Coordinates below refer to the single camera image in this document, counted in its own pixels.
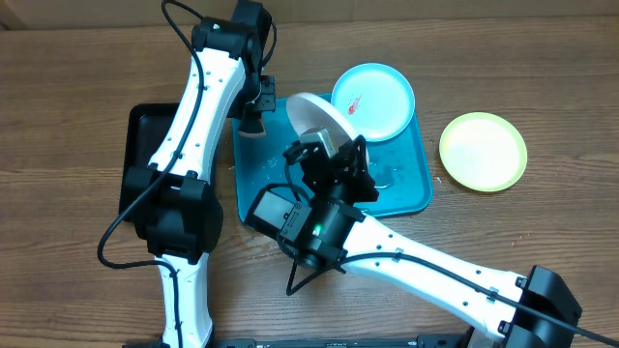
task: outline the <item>black cable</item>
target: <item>black cable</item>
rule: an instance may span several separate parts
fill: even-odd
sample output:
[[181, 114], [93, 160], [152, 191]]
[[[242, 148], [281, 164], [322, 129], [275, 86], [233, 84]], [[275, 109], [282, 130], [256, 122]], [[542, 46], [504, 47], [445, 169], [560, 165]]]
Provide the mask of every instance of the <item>black cable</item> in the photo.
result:
[[106, 267], [109, 267], [111, 269], [116, 269], [116, 270], [123, 270], [123, 269], [142, 267], [142, 266], [162, 266], [162, 267], [167, 268], [170, 271], [170, 277], [172, 278], [172, 285], [174, 288], [174, 320], [176, 322], [174, 329], [176, 329], [176, 332], [178, 334], [179, 348], [183, 348], [183, 334], [181, 330], [182, 323], [181, 323], [180, 310], [179, 310], [179, 304], [178, 304], [179, 302], [178, 278], [177, 278], [176, 270], [174, 270], [174, 268], [167, 262], [158, 261], [158, 260], [136, 261], [136, 262], [117, 264], [117, 263], [113, 263], [113, 262], [106, 260], [105, 257], [103, 256], [103, 248], [105, 247], [105, 243], [107, 242], [107, 239], [109, 239], [109, 236], [111, 236], [112, 232], [114, 232], [116, 227], [120, 225], [120, 223], [135, 209], [135, 207], [138, 204], [140, 204], [153, 191], [159, 188], [165, 176], [170, 172], [170, 170], [172, 170], [172, 167], [174, 167], [174, 163], [176, 163], [176, 160], [180, 158], [181, 153], [183, 151], [183, 147], [185, 146], [185, 143], [187, 142], [187, 138], [189, 137], [190, 132], [192, 131], [193, 123], [195, 122], [195, 118], [197, 117], [197, 112], [202, 102], [202, 94], [204, 92], [204, 88], [203, 88], [204, 73], [202, 70], [202, 64], [200, 63], [200, 59], [197, 56], [195, 49], [193, 49], [192, 44], [185, 37], [181, 29], [179, 29], [179, 27], [176, 25], [174, 20], [170, 17], [169, 13], [167, 12], [166, 5], [168, 3], [179, 6], [185, 10], [188, 10], [192, 14], [197, 15], [198, 17], [202, 17], [202, 16], [198, 14], [196, 11], [191, 10], [189, 7], [187, 7], [184, 4], [178, 3], [173, 0], [162, 0], [162, 11], [163, 11], [163, 15], [165, 16], [165, 19], [170, 24], [174, 32], [176, 32], [176, 34], [179, 36], [179, 38], [181, 38], [181, 40], [183, 41], [183, 44], [185, 44], [187, 49], [190, 51], [190, 53], [192, 54], [193, 60], [197, 66], [199, 82], [198, 82], [198, 89], [197, 89], [197, 97], [195, 99], [195, 105], [193, 107], [192, 116], [190, 117], [187, 127], [185, 128], [185, 131], [183, 132], [183, 135], [181, 137], [181, 140], [179, 141], [178, 147], [176, 148], [176, 150], [174, 151], [172, 155], [172, 159], [170, 160], [169, 164], [165, 167], [163, 172], [160, 174], [160, 176], [146, 190], [144, 190], [139, 196], [137, 196], [134, 202], [130, 204], [121, 214], [119, 214], [118, 217], [114, 221], [112, 221], [109, 227], [107, 227], [107, 230], [105, 230], [105, 233], [103, 234], [103, 236], [101, 237], [101, 240], [99, 241], [99, 245], [97, 247], [97, 257], [99, 258], [99, 261], [102, 264], [104, 264]]
[[262, 59], [260, 62], [260, 70], [267, 66], [267, 63], [271, 60], [271, 56], [273, 55], [273, 51], [275, 50], [275, 44], [278, 42], [278, 27], [275, 25], [275, 22], [271, 20], [271, 26], [273, 27], [273, 44], [271, 44], [271, 49], [269, 49], [269, 53]]
[[438, 273], [440, 273], [441, 275], [447, 276], [457, 282], [460, 282], [470, 288], [472, 288], [473, 290], [477, 291], [477, 292], [481, 292], [484, 295], [487, 295], [489, 297], [491, 297], [492, 299], [499, 301], [505, 305], [510, 305], [512, 307], [514, 307], [515, 309], [518, 310], [522, 310], [524, 312], [527, 312], [533, 316], [536, 316], [540, 319], [546, 320], [547, 322], [550, 322], [554, 325], [560, 326], [568, 331], [573, 332], [574, 334], [580, 334], [584, 337], [593, 339], [595, 341], [607, 344], [609, 346], [612, 347], [619, 347], [619, 341], [616, 341], [614, 339], [608, 338], [608, 337], [604, 337], [600, 334], [597, 333], [592, 333], [590, 331], [581, 329], [577, 326], [574, 325], [570, 325], [568, 323], [565, 323], [561, 320], [558, 320], [556, 318], [553, 318], [549, 315], [546, 315], [544, 313], [541, 313], [538, 310], [535, 310], [531, 307], [528, 307], [524, 304], [519, 304], [516, 301], [510, 300], [504, 296], [499, 295], [498, 293], [488, 290], [485, 287], [476, 284], [475, 282], [468, 280], [467, 278], [461, 276], [461, 275], [457, 275], [451, 271], [448, 271], [440, 266], [437, 266], [431, 262], [428, 262], [427, 260], [424, 260], [422, 258], [416, 257], [416, 256], [411, 256], [411, 255], [407, 255], [407, 254], [403, 254], [400, 252], [372, 252], [372, 253], [367, 253], [367, 254], [361, 254], [361, 255], [355, 255], [355, 256], [350, 256], [350, 257], [346, 257], [343, 260], [340, 261], [336, 261], [335, 263], [333, 263], [332, 265], [322, 269], [322, 270], [318, 270], [316, 272], [314, 272], [313, 274], [309, 275], [308, 277], [306, 277], [305, 279], [301, 280], [297, 285], [295, 285], [294, 287], [292, 287], [292, 281], [294, 279], [294, 274], [296, 273], [296, 269], [297, 269], [297, 263], [294, 262], [292, 265], [292, 271], [290, 272], [290, 279], [288, 280], [288, 285], [286, 287], [286, 295], [290, 296], [293, 295], [294, 293], [296, 293], [297, 291], [299, 291], [302, 287], [304, 287], [305, 285], [307, 285], [309, 282], [311, 282], [312, 280], [316, 279], [319, 276], [322, 276], [323, 274], [331, 271], [333, 268], [337, 268], [340, 267], [341, 265], [345, 265], [347, 263], [350, 262], [355, 262], [355, 261], [360, 261], [360, 260], [365, 260], [365, 259], [370, 259], [370, 258], [391, 258], [391, 259], [402, 259], [402, 260], [406, 260], [406, 261], [410, 261], [410, 262], [414, 262], [417, 264], [420, 264], [422, 266], [428, 267], [431, 270], [434, 270]]
[[204, 16], [202, 14], [200, 14], [198, 11], [192, 9], [191, 7], [189, 7], [189, 6], [187, 6], [187, 5], [183, 4], [183, 3], [180, 3], [180, 2], [174, 1], [174, 0], [169, 0], [167, 3], [170, 4], [170, 5], [176, 5], [176, 6], [180, 7], [181, 9], [183, 9], [183, 10], [189, 12], [189, 13], [192, 13], [192, 15], [195, 15], [200, 20], [204, 19]]

